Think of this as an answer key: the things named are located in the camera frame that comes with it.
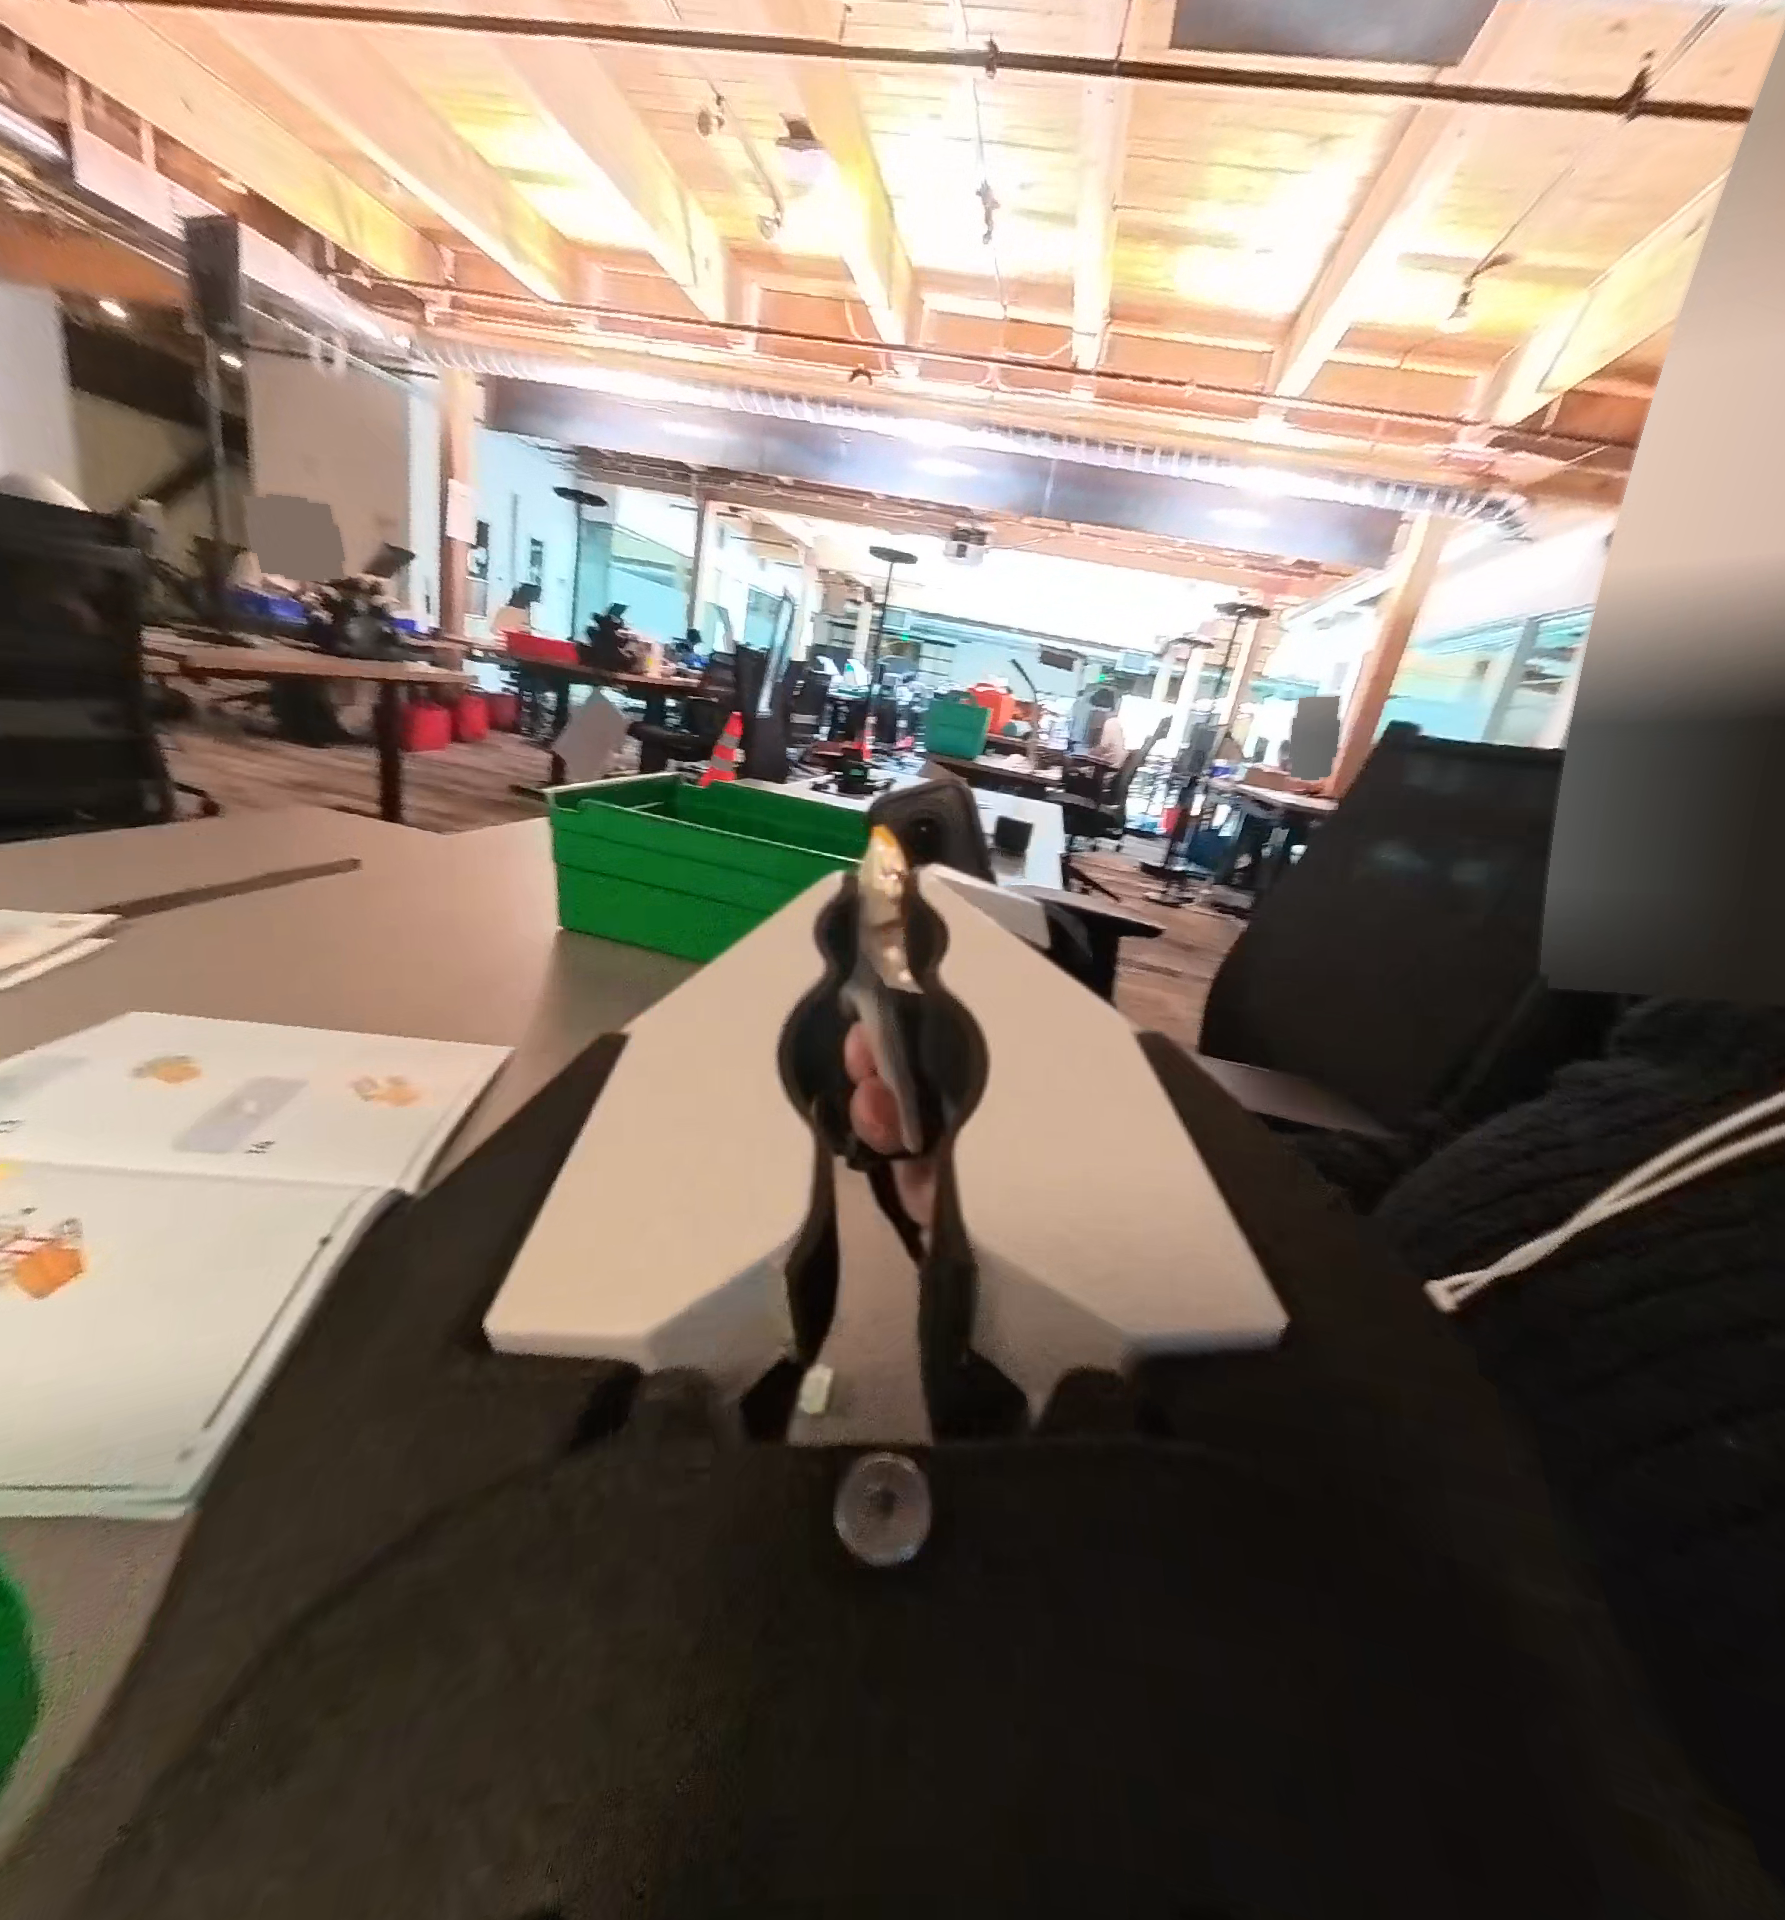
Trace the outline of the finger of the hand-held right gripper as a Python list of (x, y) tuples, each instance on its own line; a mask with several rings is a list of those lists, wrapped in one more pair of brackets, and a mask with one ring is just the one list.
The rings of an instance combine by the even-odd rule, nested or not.
[(896, 1113), (900, 1152), (927, 1147), (927, 1096), (921, 1082), (918, 1028), (922, 991), (910, 960), (905, 907), (896, 900), (857, 900), (853, 970), (846, 985), (855, 1022), (874, 1045), (879, 1077)]
[(1053, 957), (1049, 909), (1039, 898), (1028, 896), (1024, 888), (984, 881), (953, 868), (934, 868), (934, 907), (940, 914), (943, 913), (941, 903), (947, 894), (964, 909), (980, 913), (986, 920), (1001, 926), (1042, 957)]

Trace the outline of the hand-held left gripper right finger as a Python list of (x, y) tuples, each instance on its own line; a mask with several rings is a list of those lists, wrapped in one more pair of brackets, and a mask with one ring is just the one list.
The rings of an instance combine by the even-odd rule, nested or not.
[(983, 1037), (951, 1141), (973, 1351), (1041, 1415), (1072, 1373), (1274, 1346), (1290, 1316), (1119, 1008), (947, 894), (937, 977)]

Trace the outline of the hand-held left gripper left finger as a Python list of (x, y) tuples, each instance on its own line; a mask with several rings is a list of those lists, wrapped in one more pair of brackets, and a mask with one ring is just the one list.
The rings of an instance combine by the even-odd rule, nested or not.
[(784, 1258), (814, 1165), (778, 1047), (837, 892), (821, 880), (626, 1025), (484, 1311), (491, 1351), (696, 1373), (728, 1400), (793, 1352)]

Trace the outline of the open lego instruction booklet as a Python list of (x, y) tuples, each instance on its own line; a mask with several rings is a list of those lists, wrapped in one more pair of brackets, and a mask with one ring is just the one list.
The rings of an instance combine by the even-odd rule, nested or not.
[(0, 1519), (189, 1511), (508, 1059), (137, 1011), (0, 1060)]

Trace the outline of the person's right hand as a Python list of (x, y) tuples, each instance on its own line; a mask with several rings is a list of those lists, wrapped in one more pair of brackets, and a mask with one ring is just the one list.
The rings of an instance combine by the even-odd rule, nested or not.
[(874, 1042), (861, 1022), (845, 1033), (842, 1065), (855, 1145), (891, 1179), (905, 1220), (918, 1235), (927, 1235), (936, 1195), (934, 1160), (905, 1145), (896, 1093), (879, 1070)]

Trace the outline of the green plastic bin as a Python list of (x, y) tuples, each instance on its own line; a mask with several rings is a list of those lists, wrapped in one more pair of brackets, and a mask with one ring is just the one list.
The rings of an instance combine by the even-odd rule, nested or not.
[(634, 774), (543, 791), (557, 924), (702, 963), (861, 858), (869, 822), (762, 780)]

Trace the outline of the black floor lamp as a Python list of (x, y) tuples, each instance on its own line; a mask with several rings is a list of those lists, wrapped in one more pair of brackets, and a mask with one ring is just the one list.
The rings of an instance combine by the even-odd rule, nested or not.
[(572, 515), (568, 567), (568, 644), (582, 666), (593, 663), (588, 629), (611, 604), (614, 520), (609, 498), (583, 484), (557, 484), (554, 496)]
[(886, 672), (886, 626), (896, 580), (905, 567), (917, 563), (917, 555), (899, 544), (874, 543), (869, 555), (881, 565), (881, 582), (874, 607), (874, 620), (868, 635), (868, 709), (878, 701)]

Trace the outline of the wooden office table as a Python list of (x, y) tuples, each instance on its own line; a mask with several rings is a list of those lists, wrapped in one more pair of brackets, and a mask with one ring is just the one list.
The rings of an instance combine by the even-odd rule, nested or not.
[(416, 693), (461, 693), (472, 686), (468, 672), (431, 659), (349, 659), (283, 645), (202, 644), (189, 637), (147, 633), (145, 669), (157, 680), (364, 684), (376, 689), (371, 743), (376, 757), (376, 818), (402, 822), (402, 697)]

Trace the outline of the white drawstring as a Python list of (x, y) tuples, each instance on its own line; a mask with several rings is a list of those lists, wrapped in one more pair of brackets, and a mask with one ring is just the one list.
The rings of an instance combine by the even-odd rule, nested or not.
[(1785, 1145), (1785, 1090), (1763, 1096), (1682, 1137), (1593, 1194), (1557, 1226), (1519, 1241), (1494, 1259), (1433, 1278), (1423, 1293), (1445, 1316), (1571, 1247), (1579, 1238), (1642, 1213), (1685, 1188)]

